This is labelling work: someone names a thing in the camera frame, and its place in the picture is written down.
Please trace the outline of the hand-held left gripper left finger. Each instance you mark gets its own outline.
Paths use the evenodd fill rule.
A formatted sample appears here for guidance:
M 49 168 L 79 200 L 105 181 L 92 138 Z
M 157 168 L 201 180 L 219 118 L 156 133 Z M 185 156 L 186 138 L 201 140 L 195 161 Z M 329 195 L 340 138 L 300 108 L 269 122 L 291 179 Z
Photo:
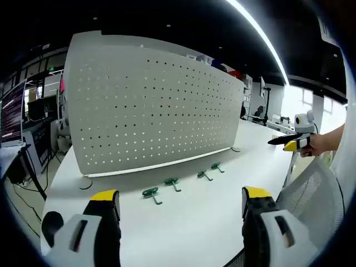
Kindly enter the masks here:
M 91 197 L 81 214 L 68 221 L 56 211 L 46 214 L 46 242 L 50 266 L 120 266 L 119 191 Z

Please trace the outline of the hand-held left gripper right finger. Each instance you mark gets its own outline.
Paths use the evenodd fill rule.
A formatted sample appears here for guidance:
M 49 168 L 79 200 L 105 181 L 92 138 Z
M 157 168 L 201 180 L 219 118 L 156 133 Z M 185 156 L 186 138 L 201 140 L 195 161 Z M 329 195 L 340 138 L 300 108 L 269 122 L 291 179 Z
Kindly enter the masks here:
M 308 266 L 318 253 L 308 228 L 261 188 L 242 188 L 243 266 Z

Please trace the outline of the person's right hand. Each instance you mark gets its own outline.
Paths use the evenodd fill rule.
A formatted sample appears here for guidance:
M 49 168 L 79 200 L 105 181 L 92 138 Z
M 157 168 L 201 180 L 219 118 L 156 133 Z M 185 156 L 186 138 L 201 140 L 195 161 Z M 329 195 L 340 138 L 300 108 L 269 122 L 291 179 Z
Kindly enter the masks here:
M 333 143 L 329 143 L 326 135 L 312 134 L 309 144 L 300 150 L 300 155 L 301 157 L 318 156 L 334 149 Z

